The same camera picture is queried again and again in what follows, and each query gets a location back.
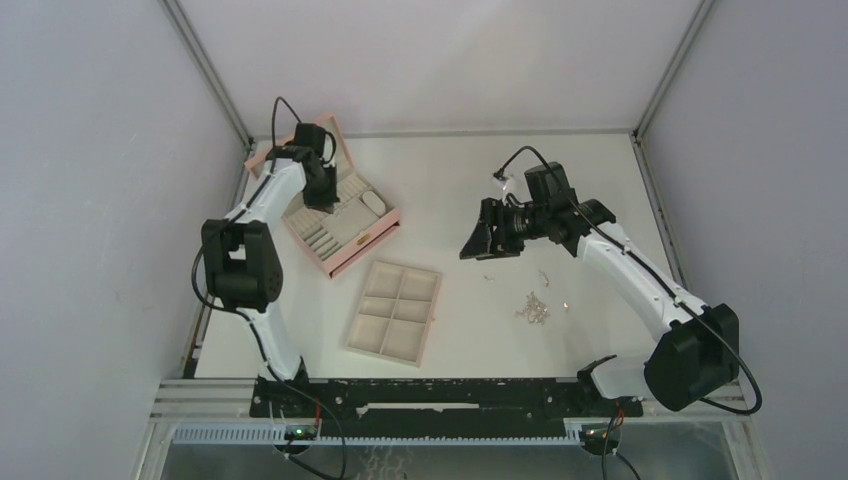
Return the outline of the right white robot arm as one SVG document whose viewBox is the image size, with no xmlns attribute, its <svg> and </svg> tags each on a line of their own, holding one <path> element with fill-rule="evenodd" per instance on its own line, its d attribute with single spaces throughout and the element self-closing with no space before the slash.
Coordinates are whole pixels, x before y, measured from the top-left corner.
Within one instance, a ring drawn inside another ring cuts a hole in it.
<svg viewBox="0 0 848 480">
<path fill-rule="evenodd" d="M 727 305 L 709 306 L 661 272 L 633 245 L 601 202 L 580 202 L 557 162 L 526 171 L 531 199 L 485 198 L 462 260 L 519 256 L 526 242 L 547 239 L 604 275 L 651 335 L 651 352 L 611 354 L 579 373 L 578 402 L 592 416 L 618 399 L 650 397 L 681 411 L 736 380 L 739 320 Z"/>
</svg>

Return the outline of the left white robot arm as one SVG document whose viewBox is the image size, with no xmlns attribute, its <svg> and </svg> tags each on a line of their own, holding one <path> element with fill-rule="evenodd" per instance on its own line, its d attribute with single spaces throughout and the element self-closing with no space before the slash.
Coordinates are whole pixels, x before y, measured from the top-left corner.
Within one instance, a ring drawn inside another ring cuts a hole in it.
<svg viewBox="0 0 848 480">
<path fill-rule="evenodd" d="M 284 271 L 273 227 L 296 197 L 313 211 L 334 210 L 339 200 L 336 147 L 334 135 L 314 123 L 298 124 L 292 139 L 272 145 L 248 199 L 224 218 L 203 224 L 193 263 L 204 269 L 207 291 L 220 301 L 217 309 L 246 321 L 268 376 L 281 382 L 274 404 L 290 417 L 310 409 L 313 392 L 293 379 L 302 357 L 287 333 L 278 302 Z"/>
</svg>

